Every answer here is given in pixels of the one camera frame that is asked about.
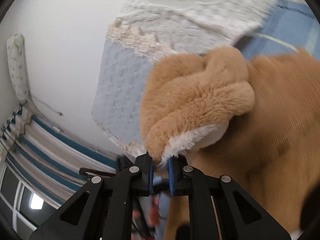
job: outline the window pane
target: window pane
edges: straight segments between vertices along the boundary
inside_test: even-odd
[[[17,217],[17,233],[22,240],[29,240],[33,230]]]
[[[2,198],[0,198],[0,210],[12,226],[12,210],[7,206],[7,204],[3,201]]]
[[[42,207],[41,205],[39,206],[39,201],[37,202],[38,199],[38,197],[33,197],[33,193],[30,190],[28,190],[26,187],[24,188],[20,206],[20,213],[37,227],[56,211],[55,208],[53,208],[46,202],[43,202]]]
[[[19,180],[17,177],[7,167],[2,181],[1,193],[11,206],[13,206],[14,203],[18,183]]]

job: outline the white quilted fabric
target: white quilted fabric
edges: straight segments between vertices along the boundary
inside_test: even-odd
[[[275,1],[127,0],[107,37],[152,62],[172,51],[200,53],[234,44],[260,25]]]

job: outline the brown plush toy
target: brown plush toy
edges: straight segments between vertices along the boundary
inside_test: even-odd
[[[232,47],[168,57],[145,87],[145,147],[159,170],[184,154],[207,175],[230,175],[291,233],[320,181],[319,82],[320,62],[303,50],[251,62]],[[188,221],[188,199],[172,198],[164,239]]]

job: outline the plush toy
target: plush toy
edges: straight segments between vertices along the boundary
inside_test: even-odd
[[[320,62],[306,51],[251,62],[232,47],[168,57],[151,71],[140,113],[159,170],[184,154],[207,175],[233,177],[288,232],[299,228],[320,181]],[[188,198],[172,198],[164,239],[188,221]]]

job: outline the triangular cutout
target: triangular cutout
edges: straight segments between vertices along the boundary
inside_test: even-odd
[[[71,206],[62,213],[60,219],[71,225],[76,226],[79,223],[84,206],[89,198],[89,192],[84,192]]]
[[[233,196],[236,200],[244,224],[250,225],[261,219],[260,213],[255,210],[255,208],[251,206],[238,191],[234,191]]]

